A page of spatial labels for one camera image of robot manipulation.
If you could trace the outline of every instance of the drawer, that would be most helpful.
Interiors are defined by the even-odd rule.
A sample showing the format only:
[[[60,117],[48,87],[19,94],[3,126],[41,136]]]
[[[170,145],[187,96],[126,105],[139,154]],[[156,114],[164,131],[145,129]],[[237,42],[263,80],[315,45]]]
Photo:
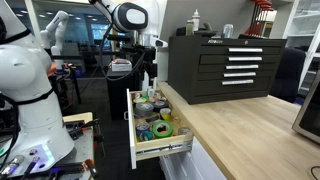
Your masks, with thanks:
[[[197,81],[195,96],[265,90],[269,81],[270,77]]]
[[[280,53],[281,47],[201,46],[200,54],[264,55]]]
[[[273,71],[255,71],[255,70],[231,70],[216,73],[199,73],[197,80],[214,80],[224,78],[240,78],[240,77],[271,77]]]
[[[234,64],[217,64],[217,65],[199,65],[198,72],[199,73],[206,73],[206,72],[226,72],[227,70],[259,70],[259,71],[266,71],[266,70],[275,70],[276,68],[275,63],[268,63],[268,64],[258,64],[254,62],[235,62]]]
[[[200,64],[226,64],[237,62],[252,62],[252,63],[270,63],[280,61],[279,55],[262,55],[262,56],[244,56],[244,55],[202,55]]]
[[[169,103],[171,109],[171,124],[173,125],[173,134],[171,137],[154,139],[150,141],[139,142],[136,134],[136,124],[145,122],[145,118],[134,118],[132,97],[137,92],[129,92],[127,89],[127,103],[128,103],[128,123],[129,123],[129,138],[130,138],[130,154],[132,169],[136,169],[136,161],[159,157],[163,155],[173,154],[177,152],[184,152],[191,150],[193,135],[178,135],[178,129],[187,127],[184,123],[185,119],[178,116],[178,112]],[[147,92],[139,91],[142,96],[146,96]]]

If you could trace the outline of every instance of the white container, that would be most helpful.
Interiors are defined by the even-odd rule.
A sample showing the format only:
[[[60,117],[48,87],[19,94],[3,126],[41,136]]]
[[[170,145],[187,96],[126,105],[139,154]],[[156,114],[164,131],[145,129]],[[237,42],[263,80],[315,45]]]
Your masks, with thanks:
[[[200,23],[200,15],[199,15],[198,9],[196,9],[196,12],[194,12],[192,16],[192,21],[193,21],[193,31],[198,31],[199,23]]]

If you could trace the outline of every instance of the floor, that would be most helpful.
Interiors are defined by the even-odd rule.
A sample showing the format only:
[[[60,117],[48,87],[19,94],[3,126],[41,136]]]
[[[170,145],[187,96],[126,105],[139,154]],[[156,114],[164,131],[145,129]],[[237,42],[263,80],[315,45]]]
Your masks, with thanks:
[[[131,169],[128,121],[111,120],[108,87],[105,79],[79,80],[80,91],[88,82],[90,83],[88,88],[81,95],[82,104],[75,102],[63,114],[72,115],[93,112],[94,118],[101,119],[102,133],[105,137],[106,157],[103,157],[101,147],[98,147],[95,153],[95,164],[100,172],[99,179],[164,180],[165,177],[159,165],[159,158],[139,161],[137,162],[137,169]]]

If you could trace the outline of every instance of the tool chest drawer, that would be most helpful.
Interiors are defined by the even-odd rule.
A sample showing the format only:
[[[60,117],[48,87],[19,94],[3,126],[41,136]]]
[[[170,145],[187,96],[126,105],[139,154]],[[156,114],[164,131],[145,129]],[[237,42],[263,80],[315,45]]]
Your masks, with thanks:
[[[198,81],[195,96],[265,90],[269,81],[269,77]]]
[[[171,37],[168,84],[189,104],[267,96],[284,39]]]
[[[154,94],[127,89],[132,169],[137,168],[136,161],[189,151],[192,147],[193,134],[185,119],[161,92]]]
[[[241,62],[251,63],[275,63],[279,60],[279,55],[201,55],[200,64],[234,64]]]

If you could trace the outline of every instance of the can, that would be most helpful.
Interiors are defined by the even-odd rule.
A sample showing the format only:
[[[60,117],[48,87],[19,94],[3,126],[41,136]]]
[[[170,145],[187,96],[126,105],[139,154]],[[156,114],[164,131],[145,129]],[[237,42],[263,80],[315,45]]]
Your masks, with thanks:
[[[232,38],[232,33],[233,33],[233,25],[232,24],[226,24],[223,26],[223,31],[222,31],[222,38]]]

